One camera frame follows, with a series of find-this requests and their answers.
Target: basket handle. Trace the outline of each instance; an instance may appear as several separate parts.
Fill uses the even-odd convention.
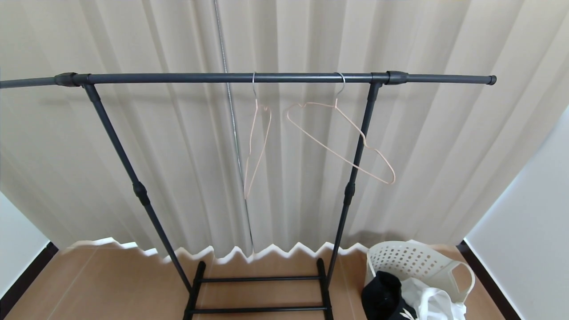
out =
[[[466,289],[465,291],[462,291],[458,294],[458,301],[453,301],[453,302],[462,302],[464,303],[464,301],[466,301],[466,298],[468,297],[468,295],[470,294],[470,292],[472,291],[472,289],[474,288],[474,282],[476,281],[475,275],[474,275],[474,271],[472,271],[472,269],[470,268],[469,265],[467,265],[466,263],[462,262],[462,261],[456,261],[456,260],[452,260],[447,266],[445,266],[440,272],[444,272],[444,273],[448,273],[450,275],[450,279],[452,280],[452,283],[454,284],[456,290],[459,290],[459,286],[456,283],[456,279],[454,274],[452,274],[452,271],[458,267],[459,265],[464,265],[467,269],[468,272],[470,272],[470,287],[468,289]]]

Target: white wall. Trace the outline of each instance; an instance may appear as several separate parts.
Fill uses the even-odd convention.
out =
[[[0,192],[0,297],[49,240]]]
[[[467,243],[524,319],[567,317],[569,109]]]

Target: hanger hook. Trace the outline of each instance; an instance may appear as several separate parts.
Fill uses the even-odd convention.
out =
[[[255,90],[255,71],[253,71],[253,94],[255,94],[255,100],[257,99],[257,91]]]
[[[340,91],[338,91],[338,93],[336,94],[336,99],[338,99],[338,96],[340,95],[340,93],[342,91],[344,91],[344,88],[346,87],[346,78],[344,77],[344,75],[341,72],[337,72],[337,74],[339,74],[342,77],[342,80],[344,81],[344,85],[342,86]]]

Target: pink wire hanger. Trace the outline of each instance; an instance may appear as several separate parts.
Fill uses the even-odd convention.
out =
[[[319,145],[321,145],[322,147],[326,148],[326,150],[330,151],[331,153],[333,153],[335,156],[337,156],[338,158],[344,160],[346,163],[350,164],[352,167],[357,168],[358,170],[362,171],[363,173],[369,175],[370,177],[386,183],[386,184],[393,184],[395,183],[395,170],[393,170],[393,167],[389,164],[389,161],[387,161],[387,159],[384,157],[383,154],[381,154],[381,152],[377,149],[374,149],[370,146],[368,146],[368,142],[365,138],[364,133],[360,130],[360,128],[353,123],[352,120],[350,120],[350,118],[348,118],[348,116],[346,116],[346,114],[344,112],[342,112],[342,110],[340,110],[340,108],[338,108],[338,96],[340,95],[340,92],[342,92],[344,90],[344,88],[346,87],[346,78],[344,77],[344,75],[340,72],[338,72],[338,74],[342,77],[342,80],[344,80],[344,86],[342,87],[342,89],[340,91],[338,91],[338,93],[336,94],[336,98],[334,100],[334,105],[328,105],[328,104],[321,104],[321,103],[316,103],[316,102],[307,102],[303,105],[300,104],[294,104],[290,107],[288,107],[286,109],[286,117],[287,119],[293,124],[295,125],[298,129],[300,129],[300,131],[302,131],[304,134],[306,134],[307,136],[309,136],[312,140],[316,141]],[[316,106],[326,106],[329,108],[333,108],[335,111],[338,111],[342,117],[344,117],[344,119],[348,120],[348,122],[354,127],[356,128],[356,130],[358,130],[358,132],[360,133],[360,136],[362,137],[363,141],[364,141],[364,147],[366,147],[367,149],[373,150],[375,151],[378,155],[380,155],[380,157],[385,161],[385,163],[387,164],[387,166],[389,167],[389,169],[391,170],[391,174],[393,175],[393,179],[391,180],[391,182],[387,182],[381,178],[378,178],[377,176],[371,174],[370,172],[367,172],[366,170],[362,169],[360,166],[356,166],[353,162],[347,160],[346,158],[342,157],[341,155],[337,154],[335,151],[333,151],[332,149],[328,148],[326,145],[324,145],[322,142],[318,141],[315,137],[311,136],[308,132],[306,132],[304,129],[302,129],[298,124],[296,124],[296,122],[294,122],[291,118],[290,118],[290,110],[292,108],[295,107],[300,107],[300,108],[305,108],[307,105],[316,105]]]
[[[271,120],[273,119],[273,113],[268,106],[261,106],[264,111],[269,111],[269,124],[267,126],[267,132],[265,133],[265,141],[263,142],[263,149],[261,149],[261,154],[259,155],[259,160],[257,165],[255,165],[255,170],[251,176],[251,182],[249,182],[249,188],[247,188],[247,177],[249,172],[249,158],[251,157],[251,142],[253,141],[253,129],[255,128],[255,121],[257,120],[257,112],[259,111],[259,101],[257,99],[257,91],[255,91],[255,72],[253,72],[253,94],[255,95],[255,115],[253,116],[253,124],[251,125],[251,133],[249,134],[249,154],[247,155],[247,160],[245,161],[245,179],[243,181],[243,196],[245,200],[249,198],[249,193],[251,193],[251,186],[253,185],[253,180],[255,180],[255,174],[257,169],[259,169],[259,164],[261,163],[261,158],[265,152],[265,146],[267,145],[267,137],[269,136],[269,129],[271,128]]]

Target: curtain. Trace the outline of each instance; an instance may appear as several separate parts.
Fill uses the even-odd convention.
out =
[[[368,144],[397,173],[363,173],[342,245],[456,244],[536,151],[569,102],[569,2],[1,2],[3,80],[61,72],[383,72],[498,76],[494,86],[380,89]],[[216,255],[333,241],[351,167],[288,122],[341,84],[256,84],[271,109],[247,201],[251,84],[98,85],[173,246]],[[368,85],[339,107],[355,123]],[[64,247],[113,236],[163,248],[79,88],[3,89],[0,188]],[[265,131],[253,130],[249,174]],[[352,159],[358,132],[328,108],[291,117]],[[361,166],[389,179],[373,152]]]

